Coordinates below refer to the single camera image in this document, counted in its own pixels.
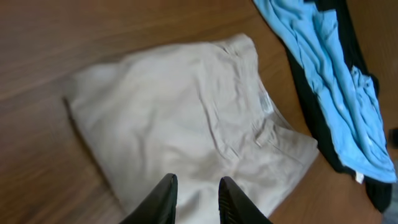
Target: wooden floor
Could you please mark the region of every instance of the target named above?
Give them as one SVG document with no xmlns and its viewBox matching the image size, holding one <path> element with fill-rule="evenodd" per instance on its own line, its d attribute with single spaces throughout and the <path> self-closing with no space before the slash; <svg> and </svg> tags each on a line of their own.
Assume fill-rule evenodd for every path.
<svg viewBox="0 0 398 224">
<path fill-rule="evenodd" d="M 397 4 L 350 0 L 349 6 L 369 69 L 380 78 L 386 129 L 393 128 Z M 259 72 L 277 107 L 297 131 L 309 134 L 284 48 L 249 0 L 1 1 L 0 223 L 118 223 L 125 214 L 70 125 L 63 81 L 84 66 L 135 50 L 240 32 L 256 44 Z M 363 186 L 319 156 L 270 219 L 373 224 L 381 214 Z"/>
</svg>

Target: clothing label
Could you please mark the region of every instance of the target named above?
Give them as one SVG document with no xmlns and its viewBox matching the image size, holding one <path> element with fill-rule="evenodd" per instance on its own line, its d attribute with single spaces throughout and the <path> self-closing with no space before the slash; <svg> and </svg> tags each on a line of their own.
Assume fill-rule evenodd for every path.
<svg viewBox="0 0 398 224">
<path fill-rule="evenodd" d="M 355 171 L 355 180 L 358 183 L 362 184 L 364 178 L 365 178 L 365 176 L 362 173 Z"/>
</svg>

